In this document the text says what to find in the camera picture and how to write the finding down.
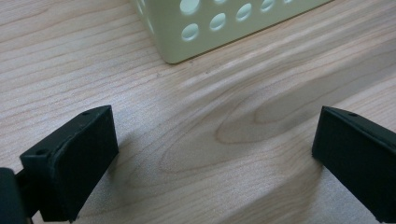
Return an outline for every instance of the circular hole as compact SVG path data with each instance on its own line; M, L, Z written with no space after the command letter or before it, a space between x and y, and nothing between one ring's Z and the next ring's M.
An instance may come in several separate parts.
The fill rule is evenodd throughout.
M247 3L241 8L239 8L238 12L236 13L236 19L238 21L244 21L245 19L248 18L248 16L250 16L250 13L251 13L251 4Z
M185 41L191 41L198 36L199 29L196 23L190 24L184 28L183 32L181 33L181 37Z
M215 3L220 5L220 4L225 3L225 1L226 1L226 0L215 0Z
M37 156L41 156L41 155L47 154L48 152L49 152L49 150L47 148L41 148L41 149L37 150L35 152L35 154Z
M199 0L181 0L180 2L180 10L184 14L192 14L194 13L199 6Z
M262 2L262 11L263 12L269 11L273 5L274 5L274 0L264 0Z
M217 16L215 16L212 21L210 22L210 29L212 31L217 31L221 29L225 24L225 14L220 13Z

